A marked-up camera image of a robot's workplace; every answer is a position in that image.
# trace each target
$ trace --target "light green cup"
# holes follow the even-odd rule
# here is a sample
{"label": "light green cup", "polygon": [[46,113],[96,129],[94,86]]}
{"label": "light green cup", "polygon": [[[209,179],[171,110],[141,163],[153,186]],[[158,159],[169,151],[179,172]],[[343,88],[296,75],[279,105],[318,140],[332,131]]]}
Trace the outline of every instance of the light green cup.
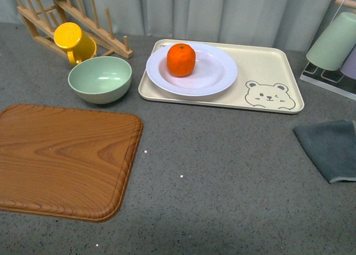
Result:
{"label": "light green cup", "polygon": [[342,12],[325,29],[306,54],[315,66],[336,71],[356,45],[356,14]]}
{"label": "light green cup", "polygon": [[118,100],[131,84],[131,66],[117,57],[95,57],[75,66],[68,84],[82,99],[105,104]]}

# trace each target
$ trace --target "orange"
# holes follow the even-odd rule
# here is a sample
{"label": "orange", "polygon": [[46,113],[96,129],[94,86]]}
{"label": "orange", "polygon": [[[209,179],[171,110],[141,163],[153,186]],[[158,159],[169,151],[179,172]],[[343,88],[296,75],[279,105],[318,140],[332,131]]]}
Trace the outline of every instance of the orange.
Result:
{"label": "orange", "polygon": [[178,43],[167,53],[167,67],[174,76],[183,77],[191,74],[195,67],[195,51],[190,45]]}

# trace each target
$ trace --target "gray countertop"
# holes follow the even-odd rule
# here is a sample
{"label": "gray countertop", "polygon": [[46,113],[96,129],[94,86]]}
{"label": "gray countertop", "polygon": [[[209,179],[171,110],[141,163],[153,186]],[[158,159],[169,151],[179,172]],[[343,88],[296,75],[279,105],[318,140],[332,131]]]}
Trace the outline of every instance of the gray countertop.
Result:
{"label": "gray countertop", "polygon": [[0,212],[1,254],[355,254],[355,183],[329,184],[293,133],[355,120],[355,101],[301,81],[305,54],[293,51],[285,53],[305,102],[298,114],[147,101],[137,89],[159,38],[129,40],[131,87],[101,106],[73,93],[72,66],[25,26],[0,25],[0,109],[93,109],[144,123],[117,215],[90,223]]}

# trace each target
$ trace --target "cup handle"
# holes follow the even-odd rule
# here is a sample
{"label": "cup handle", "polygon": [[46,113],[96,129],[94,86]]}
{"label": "cup handle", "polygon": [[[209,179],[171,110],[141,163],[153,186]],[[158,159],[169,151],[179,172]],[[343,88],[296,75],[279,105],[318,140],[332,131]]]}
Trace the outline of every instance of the cup handle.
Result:
{"label": "cup handle", "polygon": [[70,63],[72,63],[72,65],[75,66],[75,65],[77,65],[77,64],[82,62],[81,59],[75,59],[74,58],[74,54],[73,54],[72,51],[68,51],[67,54],[68,54],[68,59],[69,59]]}

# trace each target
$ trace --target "green cup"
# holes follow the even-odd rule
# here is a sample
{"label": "green cup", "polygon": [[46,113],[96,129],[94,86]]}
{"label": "green cup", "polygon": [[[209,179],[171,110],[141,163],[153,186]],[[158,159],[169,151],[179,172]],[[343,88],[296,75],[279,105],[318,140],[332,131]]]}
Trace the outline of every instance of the green cup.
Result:
{"label": "green cup", "polygon": [[306,54],[315,66],[336,71],[356,45],[356,14],[342,12],[325,29]]}

